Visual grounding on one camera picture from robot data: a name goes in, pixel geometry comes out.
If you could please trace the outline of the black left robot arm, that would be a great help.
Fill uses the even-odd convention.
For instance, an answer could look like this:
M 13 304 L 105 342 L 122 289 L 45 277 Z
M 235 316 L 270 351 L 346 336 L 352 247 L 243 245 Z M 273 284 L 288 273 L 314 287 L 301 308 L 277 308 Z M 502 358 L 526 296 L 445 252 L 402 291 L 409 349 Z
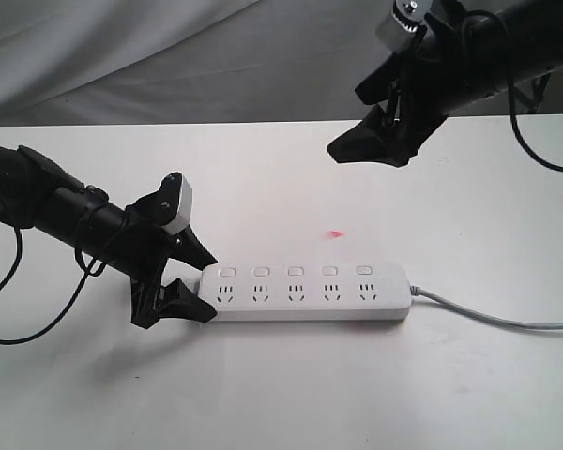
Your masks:
M 190 225 L 192 189 L 180 172 L 166 175 L 156 191 L 120 208 L 108 194 L 85 185 L 41 153 L 0 146 L 0 223 L 36 228 L 83 256 L 129 276 L 131 321 L 147 329 L 161 319 L 198 323 L 217 312 L 180 279 L 161 283 L 170 260 L 204 270 L 216 259 Z

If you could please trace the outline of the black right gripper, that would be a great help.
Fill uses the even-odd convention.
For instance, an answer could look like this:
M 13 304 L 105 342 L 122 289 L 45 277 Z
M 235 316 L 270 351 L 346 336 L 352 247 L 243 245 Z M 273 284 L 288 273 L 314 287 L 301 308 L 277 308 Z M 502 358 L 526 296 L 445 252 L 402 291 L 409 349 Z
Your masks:
M 356 88 L 375 105 L 354 127 L 327 145 L 339 163 L 406 166 L 454 111 L 493 93 L 490 51 L 493 20 L 459 1 L 441 3 L 447 17 L 425 14 L 414 37 Z

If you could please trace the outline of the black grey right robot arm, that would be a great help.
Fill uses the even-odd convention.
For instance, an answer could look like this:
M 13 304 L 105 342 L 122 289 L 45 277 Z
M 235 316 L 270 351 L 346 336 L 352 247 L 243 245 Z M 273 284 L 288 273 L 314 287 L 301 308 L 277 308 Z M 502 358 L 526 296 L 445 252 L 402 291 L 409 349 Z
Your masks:
M 563 1 L 521 1 L 498 12 L 460 1 L 395 1 L 376 29 L 388 58 L 355 89 L 371 106 L 327 146 L 338 163 L 401 168 L 462 107 L 506 93 L 516 141 L 541 166 L 563 173 L 525 141 L 516 106 L 536 113 L 563 68 Z

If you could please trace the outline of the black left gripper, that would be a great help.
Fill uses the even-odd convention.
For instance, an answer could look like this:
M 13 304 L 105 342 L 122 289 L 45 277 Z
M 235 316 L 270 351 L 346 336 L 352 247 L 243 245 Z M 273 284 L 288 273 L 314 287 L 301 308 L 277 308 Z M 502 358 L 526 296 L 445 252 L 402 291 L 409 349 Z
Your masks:
M 191 226 L 175 235 L 162 228 L 160 186 L 125 207 L 129 222 L 124 240 L 134 263 L 130 276 L 131 322 L 143 329 L 156 324 L 159 318 L 208 323 L 216 317 L 216 309 L 180 278 L 160 286 L 170 255 L 173 260 L 199 271 L 218 262 Z

